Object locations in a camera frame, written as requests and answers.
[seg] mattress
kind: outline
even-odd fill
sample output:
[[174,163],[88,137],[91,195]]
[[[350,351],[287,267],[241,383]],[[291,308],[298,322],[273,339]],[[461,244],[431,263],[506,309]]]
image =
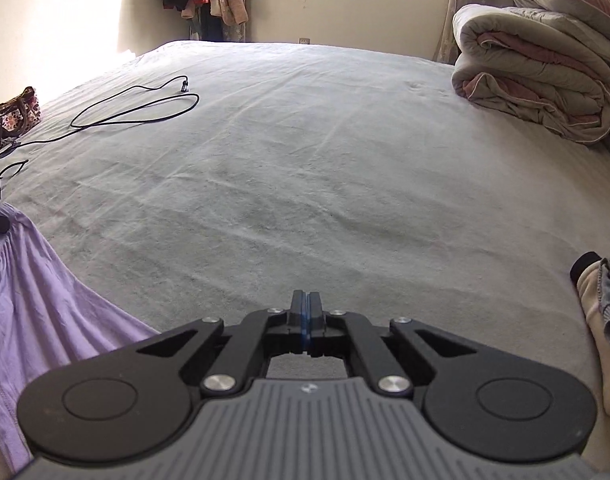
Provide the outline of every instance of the mattress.
[[[17,150],[5,165],[30,163],[3,199],[84,283],[158,330],[236,323],[317,290],[327,309],[409,316],[560,367],[600,398],[568,272],[585,251],[610,255],[610,154],[457,97],[451,70],[326,46],[168,44],[46,105],[28,137],[181,74],[201,96],[192,112]],[[81,121],[179,88],[130,91]],[[338,370],[296,357],[271,368]],[[610,419],[585,456],[610,468]]]

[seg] lavender blanket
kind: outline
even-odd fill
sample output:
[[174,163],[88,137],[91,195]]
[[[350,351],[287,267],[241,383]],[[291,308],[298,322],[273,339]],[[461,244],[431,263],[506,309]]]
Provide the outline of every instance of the lavender blanket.
[[155,331],[79,282],[23,213],[0,215],[12,224],[0,235],[0,448],[16,471],[31,458],[16,421],[26,384]]

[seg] handbag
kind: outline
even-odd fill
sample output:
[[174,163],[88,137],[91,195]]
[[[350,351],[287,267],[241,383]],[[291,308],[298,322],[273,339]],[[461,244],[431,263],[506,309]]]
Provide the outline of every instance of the handbag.
[[18,140],[41,122],[36,91],[28,86],[23,92],[0,104],[0,149]]

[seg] white wall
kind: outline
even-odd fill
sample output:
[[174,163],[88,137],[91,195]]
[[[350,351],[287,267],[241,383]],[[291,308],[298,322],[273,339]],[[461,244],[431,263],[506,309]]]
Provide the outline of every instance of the white wall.
[[253,41],[312,43],[430,59],[447,0],[250,0]]
[[187,38],[161,0],[0,0],[0,102],[41,102],[171,40]]

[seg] black cable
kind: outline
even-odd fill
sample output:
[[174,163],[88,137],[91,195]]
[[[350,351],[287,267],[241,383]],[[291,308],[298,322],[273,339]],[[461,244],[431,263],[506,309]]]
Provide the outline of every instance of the black cable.
[[[163,97],[161,99],[156,99],[154,101],[150,101],[149,103],[146,103],[144,105],[140,105],[134,108],[130,108],[129,110],[125,110],[123,112],[119,112],[117,114],[114,114],[112,116],[106,117],[104,119],[95,121],[93,123],[90,124],[74,124],[74,122],[76,121],[76,119],[80,118],[86,111],[89,111],[90,109],[92,109],[95,106],[98,106],[99,104],[105,103],[111,99],[114,99],[115,97],[118,97],[121,94],[124,94],[125,92],[128,92],[134,88],[142,88],[147,92],[150,91],[154,91],[154,90],[160,90],[163,87],[169,85],[170,83],[172,83],[172,81],[175,81],[177,79],[183,79],[183,85],[181,86],[181,95],[177,94],[177,95],[170,95],[167,97]],[[108,126],[109,124],[150,124],[150,123],[159,123],[160,121],[167,121],[168,119],[174,119],[176,117],[179,117],[191,110],[194,109],[194,107],[198,104],[198,102],[201,100],[201,97],[199,96],[199,94],[195,94],[192,92],[188,92],[187,88],[189,85],[189,81],[186,75],[179,75],[176,77],[173,77],[172,79],[170,79],[169,81],[167,81],[166,83],[163,83],[161,86],[157,86],[157,87],[149,87],[149,86],[143,86],[143,85],[134,85],[134,86],[130,86],[130,88],[126,88],[125,90],[121,90],[120,92],[117,92],[116,94],[110,95],[109,97],[106,97],[105,99],[102,99],[101,101],[98,101],[96,103],[92,103],[90,106],[84,108],[83,110],[81,110],[76,117],[74,117],[71,121],[70,121],[70,128],[74,128],[73,131],[68,132],[60,137],[54,137],[53,139],[45,139],[45,140],[30,140],[29,142],[12,142],[8,147],[6,147],[5,149],[3,149],[0,152],[0,158],[5,158],[8,155],[11,155],[13,152],[16,151],[17,148],[22,148],[24,146],[30,146],[31,144],[48,144],[50,142],[57,142],[58,140],[63,140],[66,139],[69,136],[72,136],[74,134],[77,134],[79,132],[82,132],[83,130],[86,130],[88,128],[94,128],[95,126]],[[115,119],[117,117],[121,117],[127,114],[131,114],[132,112],[136,112],[138,110],[143,110],[143,108],[147,108],[149,106],[153,106],[159,103],[163,103],[166,101],[172,101],[174,99],[178,99],[179,97],[184,97],[184,96],[192,96],[195,97],[195,101],[194,103],[189,107],[186,108],[185,110],[181,110],[180,112],[176,112],[174,114],[165,116],[165,117],[157,117],[154,119],[143,119],[143,120],[135,120],[135,121],[112,121],[112,119]],[[18,174],[19,171],[21,171],[23,169],[23,167],[25,166],[25,164],[27,164],[29,161],[29,159],[23,160],[21,162],[15,162],[14,164],[10,164],[8,166],[6,166],[1,172],[0,172],[0,180],[3,177],[3,174],[11,169],[14,168],[15,166],[20,166],[18,168],[18,170],[16,170],[16,172],[12,175],[12,177],[16,176]]]

